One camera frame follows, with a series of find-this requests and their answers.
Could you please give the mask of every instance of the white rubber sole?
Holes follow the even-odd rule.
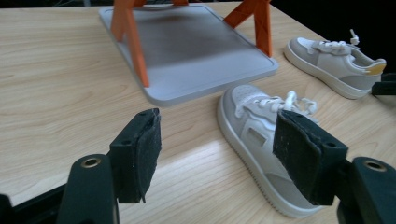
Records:
[[[241,141],[239,141],[239,137],[233,131],[233,128],[226,119],[223,107],[223,96],[221,96],[221,99],[219,100],[217,116],[218,123],[223,135],[252,174],[254,180],[256,181],[256,184],[258,185],[264,197],[279,213],[287,217],[307,217],[315,214],[318,210],[320,210],[320,206],[312,209],[297,207],[285,201],[279,195],[279,193],[274,188],[274,186],[271,185],[271,182],[267,179],[267,177],[265,175],[262,175],[259,169],[259,164],[254,160],[254,157],[249,153],[246,146]]]
[[[353,88],[347,85],[346,83],[340,81],[338,78],[332,76],[328,72],[308,63],[307,61],[300,58],[291,50],[290,43],[288,43],[288,45],[284,48],[284,54],[286,58],[294,66],[298,67],[299,69],[303,70],[309,75],[312,75],[320,79],[321,81],[326,83],[326,85],[328,85],[330,88],[332,88],[335,92],[346,97],[347,99],[356,100],[363,97],[364,95],[368,94],[371,91],[371,90],[359,90]]]

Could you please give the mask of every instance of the wooden table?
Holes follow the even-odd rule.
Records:
[[[209,4],[227,15],[238,3]],[[138,112],[156,107],[137,86],[98,7],[0,10],[0,192],[14,205],[64,184],[77,159],[106,154]],[[295,90],[318,102],[320,126],[349,146],[348,159],[396,166],[394,96],[348,100],[289,63],[282,49],[317,34],[271,7],[274,76],[253,82],[270,95]],[[253,19],[238,30],[254,39]],[[302,219],[280,215],[224,140],[222,92],[160,108],[163,150],[147,203],[121,204],[121,223],[336,223],[333,206]]]

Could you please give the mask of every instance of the gray tray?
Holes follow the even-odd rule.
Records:
[[[110,32],[113,7],[99,9]],[[117,44],[136,81],[158,106],[180,104],[273,75],[277,62],[223,21],[210,7],[155,5],[134,8],[149,87],[134,71],[126,39]]]

